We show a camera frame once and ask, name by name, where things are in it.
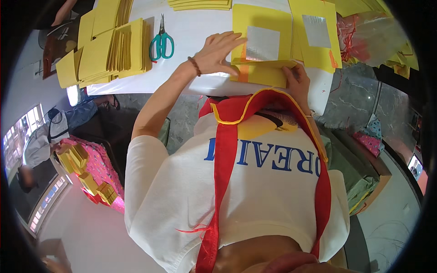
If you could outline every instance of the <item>white shirt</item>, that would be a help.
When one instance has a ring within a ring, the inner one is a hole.
[[[44,123],[40,127],[36,128],[32,132],[30,138],[27,140],[23,149],[23,165],[28,165],[34,168],[46,161],[50,157],[50,143],[47,138],[49,135],[57,136],[63,131],[68,129],[67,118],[65,117],[65,112],[60,111],[53,119],[53,122]],[[58,143],[63,138],[70,137],[69,133],[66,132],[63,135],[52,139],[52,144]]]
[[[317,149],[294,120],[277,126],[254,115],[239,124],[238,150],[220,210],[220,247],[264,235],[293,238],[310,252],[316,238]],[[125,179],[125,223],[131,238],[169,273],[196,263],[200,232],[214,213],[213,114],[201,117],[189,139],[169,156],[151,136],[133,139]],[[320,242],[327,261],[345,243],[349,214],[341,172],[329,171],[332,203]]]

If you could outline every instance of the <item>yellow trim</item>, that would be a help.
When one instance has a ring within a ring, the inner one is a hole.
[[[316,142],[317,150],[320,152],[320,154],[321,154],[322,157],[323,157],[323,161],[324,161],[324,162],[328,162],[328,158],[327,158],[327,156],[325,155],[325,153],[323,152],[323,149],[322,149],[320,143],[317,141],[316,135],[314,134],[314,132],[313,132],[313,130],[312,130],[312,128],[311,128],[311,125],[310,125],[308,119],[306,118],[305,114],[303,113],[302,109],[298,106],[298,104],[297,104],[296,101],[293,99],[293,97],[291,97],[289,94],[287,94],[287,93],[285,93],[285,92],[282,92],[282,91],[280,91],[280,90],[277,90],[277,89],[274,89],[274,88],[263,88],[263,89],[258,90],[258,91],[257,91],[255,94],[253,94],[253,95],[250,97],[250,99],[247,101],[246,106],[244,107],[243,114],[242,114],[242,116],[240,117],[240,119],[237,120],[237,121],[223,121],[223,120],[220,118],[219,111],[217,110],[217,106],[216,106],[216,104],[210,103],[210,105],[211,105],[211,109],[212,109],[212,111],[214,112],[214,117],[215,117],[215,119],[217,120],[218,123],[225,124],[225,125],[234,125],[234,124],[238,124],[238,123],[240,123],[240,122],[243,120],[244,116],[246,115],[247,108],[249,107],[249,104],[250,104],[250,102],[252,101],[253,97],[255,97],[257,94],[261,93],[261,92],[264,91],[264,90],[273,90],[273,91],[275,91],[275,92],[278,92],[278,93],[281,93],[281,94],[285,94],[285,95],[286,95],[286,96],[287,96],[287,97],[288,97],[288,98],[289,98],[289,99],[294,103],[294,105],[295,105],[295,106],[299,109],[299,111],[301,112],[302,116],[305,118],[305,121],[306,121],[306,123],[307,123],[307,125],[308,125],[308,128],[309,128],[309,130],[310,130],[310,132],[311,132],[311,135],[312,135],[312,137],[314,138],[314,140],[315,140],[315,142]]]
[[[349,210],[349,214],[351,214],[353,211],[354,211],[354,209],[356,209],[357,207],[358,207],[358,205],[361,203],[361,201],[364,199],[364,198],[366,198],[366,196],[369,194],[369,191],[367,191],[364,195],[363,195],[363,197],[361,197],[361,199],[358,201],[358,203],[356,203],[355,204],[355,206],[353,206],[350,210]]]

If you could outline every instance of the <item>white tablecloth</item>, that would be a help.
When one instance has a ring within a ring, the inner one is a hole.
[[[233,3],[251,4],[290,11],[287,0],[233,0]],[[163,84],[179,64],[193,56],[205,43],[206,37],[214,33],[232,30],[232,9],[226,10],[184,10],[173,11],[166,1],[134,0],[129,21],[143,18],[152,24],[153,36],[159,32],[161,14],[165,18],[165,30],[174,40],[174,55],[170,59],[159,59],[149,72],[110,83],[94,84],[88,87],[89,95],[120,93],[153,93]],[[322,115],[328,101],[333,74],[314,67],[305,68],[311,79],[309,106]],[[225,73],[214,73],[196,77],[183,90],[184,94],[209,96],[247,95],[267,86],[254,83],[240,83],[229,80]]]

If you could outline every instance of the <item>red sash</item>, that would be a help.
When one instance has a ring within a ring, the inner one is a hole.
[[[319,151],[319,158],[327,162],[320,144],[317,142],[311,126],[295,100],[288,94],[275,89],[261,89],[253,95],[234,96],[220,102],[209,98],[199,112],[199,117],[214,113],[219,122],[215,137],[214,182],[215,182],[215,213],[206,228],[196,263],[196,273],[211,273],[217,252],[219,250],[219,212],[229,179],[234,167],[237,153],[237,124],[248,119],[253,114],[271,103],[280,103],[291,111],[300,127],[311,138]],[[320,164],[320,176],[315,193],[316,210],[316,241],[311,254],[319,257],[320,237],[329,220],[331,212],[331,185],[326,165]]]

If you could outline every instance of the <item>plastic bag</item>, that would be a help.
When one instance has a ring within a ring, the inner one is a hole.
[[[379,11],[367,11],[342,18],[337,15],[341,58],[357,58],[378,66],[398,52],[407,40],[399,23]]]

